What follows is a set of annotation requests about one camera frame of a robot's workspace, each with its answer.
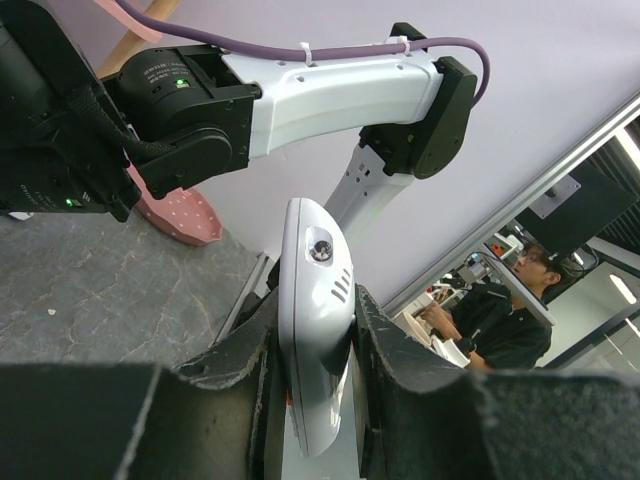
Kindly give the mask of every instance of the white robot device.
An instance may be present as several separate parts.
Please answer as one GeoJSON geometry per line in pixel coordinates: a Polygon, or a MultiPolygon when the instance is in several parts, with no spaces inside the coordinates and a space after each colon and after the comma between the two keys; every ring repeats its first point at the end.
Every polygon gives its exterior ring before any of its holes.
{"type": "Polygon", "coordinates": [[[278,337],[291,413],[303,455],[315,457],[340,429],[355,311],[353,265],[338,224],[305,198],[289,202],[280,261],[278,337]]]}

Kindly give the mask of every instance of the ceiling light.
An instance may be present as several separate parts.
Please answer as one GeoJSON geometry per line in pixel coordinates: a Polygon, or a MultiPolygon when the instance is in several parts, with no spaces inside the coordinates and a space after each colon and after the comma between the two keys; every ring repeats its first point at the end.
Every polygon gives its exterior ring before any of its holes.
{"type": "Polygon", "coordinates": [[[584,260],[582,260],[582,257],[580,255],[574,253],[573,258],[580,264],[580,266],[584,267],[584,260]]]}
{"type": "Polygon", "coordinates": [[[640,169],[640,148],[638,148],[636,142],[633,141],[631,135],[629,135],[624,128],[620,128],[616,133],[616,139],[620,142],[625,152],[627,152],[629,158],[636,164],[636,167],[640,169]]]}
{"type": "Polygon", "coordinates": [[[629,287],[627,287],[627,284],[624,283],[624,281],[620,277],[618,277],[617,275],[609,275],[609,278],[611,279],[613,284],[616,286],[616,288],[620,290],[620,293],[622,294],[622,296],[625,298],[627,302],[631,304],[636,303],[637,299],[635,295],[631,293],[631,290],[629,290],[629,287]]]}
{"type": "Polygon", "coordinates": [[[633,333],[635,333],[638,337],[640,337],[640,330],[638,330],[638,327],[636,327],[633,323],[631,323],[631,320],[629,320],[628,318],[625,318],[624,321],[627,322],[627,325],[631,327],[631,330],[633,330],[633,333]]]}

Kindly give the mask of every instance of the human hand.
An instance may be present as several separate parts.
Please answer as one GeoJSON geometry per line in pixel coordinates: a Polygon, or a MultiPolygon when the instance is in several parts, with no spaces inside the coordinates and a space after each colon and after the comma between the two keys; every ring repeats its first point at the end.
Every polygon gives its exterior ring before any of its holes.
{"type": "Polygon", "coordinates": [[[444,330],[453,327],[453,317],[450,313],[445,312],[437,302],[432,302],[420,314],[429,325],[443,333],[444,330]]]}

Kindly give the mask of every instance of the black hair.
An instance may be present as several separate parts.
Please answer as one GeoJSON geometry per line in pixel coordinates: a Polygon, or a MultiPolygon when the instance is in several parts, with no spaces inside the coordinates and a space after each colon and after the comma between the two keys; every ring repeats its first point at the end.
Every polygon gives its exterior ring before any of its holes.
{"type": "Polygon", "coordinates": [[[524,246],[523,253],[526,254],[532,248],[539,249],[543,254],[540,256],[538,261],[542,263],[548,272],[557,273],[560,275],[560,281],[554,283],[553,285],[549,285],[542,292],[542,300],[545,302],[550,302],[554,298],[556,298],[560,293],[569,288],[574,282],[578,280],[578,277],[575,275],[571,275],[568,267],[565,265],[567,262],[566,259],[557,259],[551,258],[549,252],[547,252],[544,247],[538,245],[534,242],[527,242],[524,246]]]}

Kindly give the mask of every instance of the black cable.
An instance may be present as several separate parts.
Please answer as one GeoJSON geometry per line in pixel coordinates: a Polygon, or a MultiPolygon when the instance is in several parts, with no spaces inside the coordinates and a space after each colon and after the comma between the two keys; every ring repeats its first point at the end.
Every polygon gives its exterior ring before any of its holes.
{"type": "Polygon", "coordinates": [[[129,156],[143,160],[161,157],[175,147],[162,143],[149,143],[138,140],[129,132],[123,132],[104,111],[93,89],[89,85],[75,89],[67,97],[69,109],[80,120],[93,127],[97,133],[124,148],[129,156]]]}
{"type": "Polygon", "coordinates": [[[595,258],[595,260],[596,260],[595,265],[589,269],[589,271],[591,272],[591,271],[595,270],[596,268],[598,268],[600,266],[600,257],[596,253],[595,249],[591,245],[589,245],[588,243],[585,243],[582,246],[582,248],[584,248],[584,247],[589,247],[589,250],[591,250],[591,256],[593,258],[595,258]]]}

